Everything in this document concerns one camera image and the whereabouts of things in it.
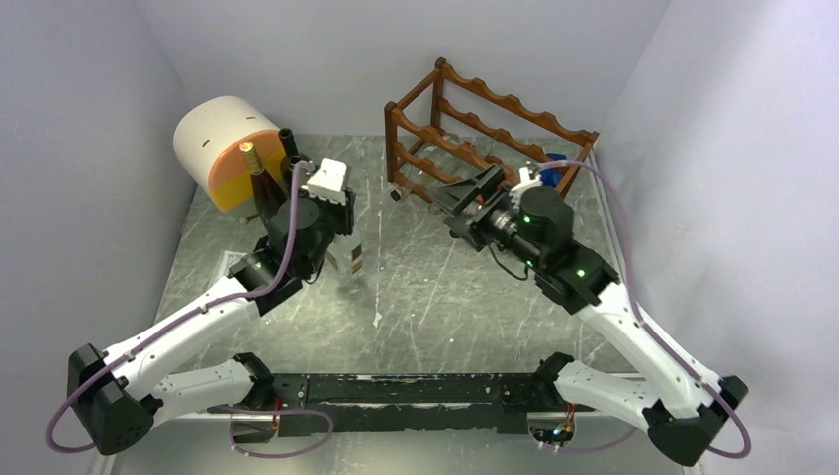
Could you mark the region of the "dark bottle brown label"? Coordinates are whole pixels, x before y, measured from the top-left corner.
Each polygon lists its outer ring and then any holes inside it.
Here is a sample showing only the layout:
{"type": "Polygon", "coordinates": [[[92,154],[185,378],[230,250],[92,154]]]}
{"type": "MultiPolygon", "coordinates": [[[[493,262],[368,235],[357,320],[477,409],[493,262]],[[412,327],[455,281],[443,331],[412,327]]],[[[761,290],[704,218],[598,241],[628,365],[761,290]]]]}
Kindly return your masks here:
{"type": "Polygon", "coordinates": [[[288,160],[289,164],[289,190],[296,193],[306,183],[307,179],[317,169],[311,160],[305,155],[294,155],[288,160]]]}

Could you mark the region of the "brown bottle gold foil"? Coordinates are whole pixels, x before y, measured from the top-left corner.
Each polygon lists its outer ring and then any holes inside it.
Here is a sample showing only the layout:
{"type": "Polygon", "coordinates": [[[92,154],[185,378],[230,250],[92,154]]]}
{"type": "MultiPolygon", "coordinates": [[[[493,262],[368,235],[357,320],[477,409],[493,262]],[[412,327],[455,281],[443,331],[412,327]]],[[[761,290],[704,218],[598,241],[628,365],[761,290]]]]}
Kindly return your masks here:
{"type": "Polygon", "coordinates": [[[248,166],[257,215],[267,225],[288,200],[287,192],[269,173],[253,142],[242,142],[238,148],[248,166]]]}

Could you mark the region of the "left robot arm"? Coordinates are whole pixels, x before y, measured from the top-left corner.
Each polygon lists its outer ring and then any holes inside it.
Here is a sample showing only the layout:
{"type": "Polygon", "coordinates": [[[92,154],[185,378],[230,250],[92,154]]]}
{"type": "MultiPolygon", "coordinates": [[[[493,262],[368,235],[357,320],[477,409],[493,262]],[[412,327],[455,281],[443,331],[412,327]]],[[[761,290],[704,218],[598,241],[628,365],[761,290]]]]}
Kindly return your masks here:
{"type": "Polygon", "coordinates": [[[254,251],[195,300],[145,331],[68,358],[66,401],[101,455],[120,453],[152,429],[210,407],[258,412],[274,399],[274,376],[245,352],[204,370],[179,372],[199,349],[270,313],[303,289],[328,249],[354,230],[355,192],[305,185],[268,221],[254,251]]]}

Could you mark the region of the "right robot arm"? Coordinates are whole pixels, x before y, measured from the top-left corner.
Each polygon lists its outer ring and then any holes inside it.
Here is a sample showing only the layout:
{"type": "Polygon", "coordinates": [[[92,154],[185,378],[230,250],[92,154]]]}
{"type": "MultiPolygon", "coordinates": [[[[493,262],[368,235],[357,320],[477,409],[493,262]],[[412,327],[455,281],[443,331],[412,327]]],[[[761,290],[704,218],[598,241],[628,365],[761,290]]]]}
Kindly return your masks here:
{"type": "Polygon", "coordinates": [[[451,232],[475,250],[499,245],[518,259],[551,302],[602,335],[640,374],[632,382],[558,353],[534,372],[544,409],[586,406],[645,432],[671,461],[693,466],[713,449],[748,389],[698,362],[642,310],[629,280],[574,239],[574,212],[563,197],[523,168],[515,186],[491,166],[429,189],[451,232]]]}

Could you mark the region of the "clear liquor bottle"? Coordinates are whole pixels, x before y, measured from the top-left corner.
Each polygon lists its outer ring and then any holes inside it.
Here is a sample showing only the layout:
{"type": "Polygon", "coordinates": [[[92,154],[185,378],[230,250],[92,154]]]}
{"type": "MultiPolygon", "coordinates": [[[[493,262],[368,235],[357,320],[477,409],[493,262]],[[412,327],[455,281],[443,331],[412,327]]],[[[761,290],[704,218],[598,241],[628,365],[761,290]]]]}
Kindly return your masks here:
{"type": "Polygon", "coordinates": [[[363,267],[363,247],[359,234],[336,235],[326,250],[326,259],[340,284],[352,281],[363,267]]]}

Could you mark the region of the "dark bottle white label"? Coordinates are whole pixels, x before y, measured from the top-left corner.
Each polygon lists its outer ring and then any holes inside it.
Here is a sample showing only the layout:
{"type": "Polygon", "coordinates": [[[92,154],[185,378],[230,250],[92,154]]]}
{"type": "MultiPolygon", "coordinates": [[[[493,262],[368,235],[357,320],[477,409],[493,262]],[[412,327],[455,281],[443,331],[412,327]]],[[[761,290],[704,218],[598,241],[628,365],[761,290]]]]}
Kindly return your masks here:
{"type": "Polygon", "coordinates": [[[294,133],[290,128],[282,128],[278,132],[278,137],[288,158],[289,166],[293,167],[301,159],[294,133]]]}

